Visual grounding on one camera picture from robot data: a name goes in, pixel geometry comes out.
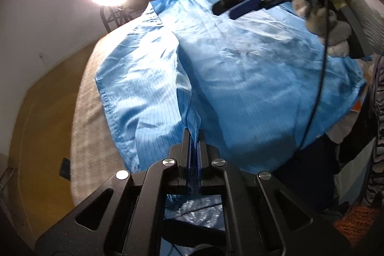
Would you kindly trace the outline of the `grey knitted gloved right hand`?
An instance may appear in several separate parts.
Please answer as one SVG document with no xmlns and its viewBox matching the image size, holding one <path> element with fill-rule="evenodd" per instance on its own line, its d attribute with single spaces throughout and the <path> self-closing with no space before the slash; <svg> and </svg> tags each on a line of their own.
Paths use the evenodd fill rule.
<svg viewBox="0 0 384 256">
<path fill-rule="evenodd" d="M 362 58 L 371 54 L 383 54 L 383 17 L 365 0 L 328 0 L 329 4 L 345 4 L 357 19 L 364 32 L 368 48 L 352 53 L 348 40 L 354 33 L 352 24 L 342 17 L 340 9 L 321 6 L 318 0 L 292 0 L 297 16 L 305 20 L 307 30 L 315 34 L 320 43 L 327 44 L 330 57 Z"/>
</svg>

